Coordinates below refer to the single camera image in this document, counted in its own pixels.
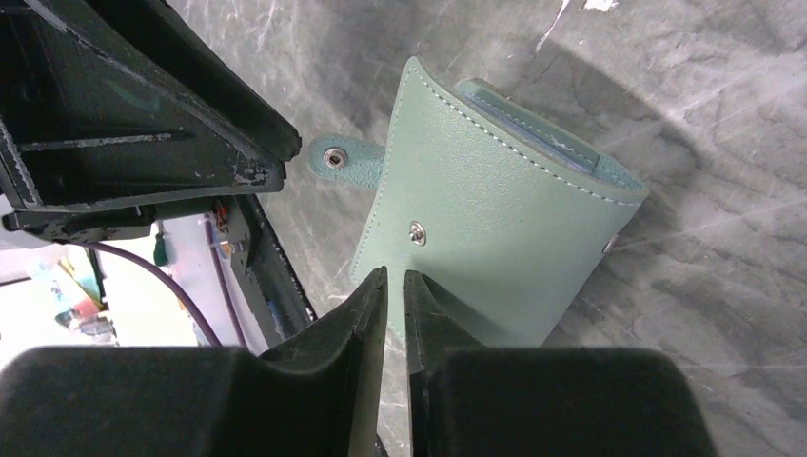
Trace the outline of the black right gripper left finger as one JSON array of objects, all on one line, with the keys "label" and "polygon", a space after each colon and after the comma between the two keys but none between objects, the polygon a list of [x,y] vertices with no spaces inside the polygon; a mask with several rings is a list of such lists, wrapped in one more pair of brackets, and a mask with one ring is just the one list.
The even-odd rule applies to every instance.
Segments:
[{"label": "black right gripper left finger", "polygon": [[1,373],[5,456],[372,456],[387,271],[261,355],[34,348]]}]

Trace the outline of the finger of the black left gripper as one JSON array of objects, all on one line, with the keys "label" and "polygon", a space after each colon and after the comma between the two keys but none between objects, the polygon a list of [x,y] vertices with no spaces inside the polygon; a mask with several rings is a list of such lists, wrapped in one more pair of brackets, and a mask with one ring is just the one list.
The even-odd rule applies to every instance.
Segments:
[{"label": "finger of the black left gripper", "polygon": [[99,0],[89,5],[258,146],[283,161],[302,147],[298,131],[233,72],[166,1]]},{"label": "finger of the black left gripper", "polygon": [[89,5],[1,5],[1,190],[29,211],[276,192],[258,146]]}]

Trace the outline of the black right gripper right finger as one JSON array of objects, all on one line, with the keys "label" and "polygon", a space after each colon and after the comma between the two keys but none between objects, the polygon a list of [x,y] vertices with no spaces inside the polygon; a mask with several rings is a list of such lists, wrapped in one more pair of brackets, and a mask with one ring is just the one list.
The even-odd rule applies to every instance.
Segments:
[{"label": "black right gripper right finger", "polygon": [[712,456],[694,394],[639,348],[491,348],[418,271],[403,283],[416,456]]}]

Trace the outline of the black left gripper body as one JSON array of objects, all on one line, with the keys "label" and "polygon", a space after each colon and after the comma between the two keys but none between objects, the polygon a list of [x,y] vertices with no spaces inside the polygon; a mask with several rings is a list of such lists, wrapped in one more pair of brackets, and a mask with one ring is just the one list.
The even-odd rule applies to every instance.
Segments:
[{"label": "black left gripper body", "polygon": [[215,201],[203,197],[96,212],[34,212],[13,209],[3,198],[1,239],[17,247],[34,247],[143,238],[155,223],[208,212]]}]

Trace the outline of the green card holder wallet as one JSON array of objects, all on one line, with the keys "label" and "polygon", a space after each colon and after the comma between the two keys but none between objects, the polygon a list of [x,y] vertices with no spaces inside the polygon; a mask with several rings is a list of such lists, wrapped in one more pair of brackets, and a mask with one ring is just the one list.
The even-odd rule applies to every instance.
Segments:
[{"label": "green card holder wallet", "polygon": [[386,267],[392,330],[404,334],[404,275],[416,270],[494,347],[540,346],[648,194],[485,81],[447,88],[417,58],[384,145],[324,134],[305,156],[316,175],[374,191],[350,275]]}]

